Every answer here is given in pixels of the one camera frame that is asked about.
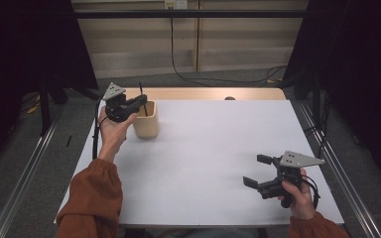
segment beige cup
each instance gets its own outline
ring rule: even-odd
[[[159,134],[157,104],[154,101],[148,101],[146,107],[148,116],[145,113],[144,106],[141,106],[138,117],[133,124],[135,134],[139,138],[153,138]]]

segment gray floor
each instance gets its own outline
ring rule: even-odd
[[[267,69],[247,69],[230,71],[211,71],[185,73],[187,77],[209,77],[216,79],[236,79],[246,82],[223,82],[204,80],[209,86],[274,86],[275,79],[279,79],[283,70],[279,71],[269,83],[259,80],[266,76]],[[184,81],[175,74],[146,75],[137,77],[119,77],[99,79],[99,93],[114,81],[122,86],[138,86],[141,81],[145,86],[201,86],[190,81]],[[311,103],[311,96],[307,100],[298,101],[294,98],[293,88],[284,90],[288,99],[294,105],[303,128],[308,128],[301,104]],[[83,143],[92,123],[95,102],[83,97],[79,93],[66,90],[69,102],[64,105],[51,103],[52,115],[60,113],[58,124],[52,139],[49,141],[43,156],[37,162],[36,171],[28,184],[26,193],[15,213],[12,222],[2,232],[7,237],[54,237],[57,227],[53,220],[58,212],[64,197],[66,187],[72,176],[76,162],[83,148]],[[346,171],[349,180],[360,195],[365,207],[370,211],[378,230],[381,232],[381,172],[376,168],[367,148],[357,145],[352,139],[354,133],[338,111],[330,107],[328,118],[327,139],[333,147],[337,158]],[[4,142],[0,152],[0,212],[8,201],[12,190],[17,185],[19,177],[28,164],[41,132],[40,110],[32,113],[20,114],[14,132]],[[316,152],[318,142],[313,135],[308,135],[309,142]],[[351,237],[366,237],[363,227],[357,219],[352,204],[346,198],[340,184],[335,179],[330,167],[322,167],[326,180],[331,187],[334,198],[345,220],[345,228]],[[253,230],[204,230],[193,233],[193,237],[253,237]],[[269,227],[269,237],[287,237],[287,227]]]

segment orange sleeve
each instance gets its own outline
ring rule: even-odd
[[[122,198],[116,166],[93,160],[70,182],[69,200],[57,216],[57,237],[116,237]]]
[[[290,218],[290,238],[349,238],[348,234],[338,225],[325,219],[319,212],[310,220]]]

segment white table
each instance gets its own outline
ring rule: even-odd
[[[282,208],[276,198],[262,199],[243,184],[243,177],[263,182],[276,176],[273,166],[256,162],[257,154],[279,157],[290,150],[313,155],[290,101],[156,102],[158,137],[138,139],[131,127],[115,158],[124,191],[121,225],[262,227],[289,223],[290,210]],[[93,126],[75,174],[91,162],[92,133]],[[307,168],[307,172],[321,196],[317,210],[343,223],[319,167]]]

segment orange jacket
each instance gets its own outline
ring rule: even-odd
[[[58,237],[116,237],[122,199],[116,166],[92,161],[70,182],[69,200],[57,216]],[[310,220],[291,217],[290,222],[291,238],[348,237],[318,212]]]

